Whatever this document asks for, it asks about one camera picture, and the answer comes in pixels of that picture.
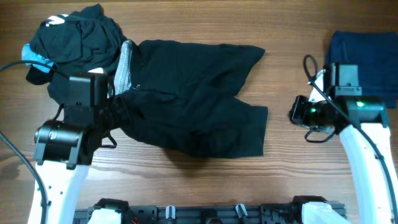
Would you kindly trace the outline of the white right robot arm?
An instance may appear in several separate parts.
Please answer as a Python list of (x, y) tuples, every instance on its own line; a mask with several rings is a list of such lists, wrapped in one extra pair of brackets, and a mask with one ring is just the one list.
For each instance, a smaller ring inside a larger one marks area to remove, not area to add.
[(304, 70), (310, 96), (296, 97), (290, 121), (325, 141), (338, 136), (349, 160), (361, 223), (397, 223), (397, 173), (391, 155), (391, 132), (384, 102), (366, 96), (358, 66), (332, 63)]

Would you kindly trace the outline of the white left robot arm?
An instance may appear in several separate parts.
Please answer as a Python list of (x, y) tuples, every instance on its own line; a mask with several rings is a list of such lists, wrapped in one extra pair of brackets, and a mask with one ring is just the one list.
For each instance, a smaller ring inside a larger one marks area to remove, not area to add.
[(110, 106), (114, 85), (105, 73), (56, 75), (49, 95), (63, 119), (54, 117), (36, 130), (33, 158), (40, 179), (29, 223), (72, 223), (81, 187), (94, 152), (115, 126)]

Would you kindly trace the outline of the black t-shirt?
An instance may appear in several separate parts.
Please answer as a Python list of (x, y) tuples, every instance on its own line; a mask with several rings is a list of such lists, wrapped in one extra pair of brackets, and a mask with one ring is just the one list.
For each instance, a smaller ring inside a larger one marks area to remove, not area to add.
[(253, 45), (126, 40), (114, 77), (118, 126), (136, 141), (193, 157), (262, 156), (268, 109), (238, 93), (265, 52)]

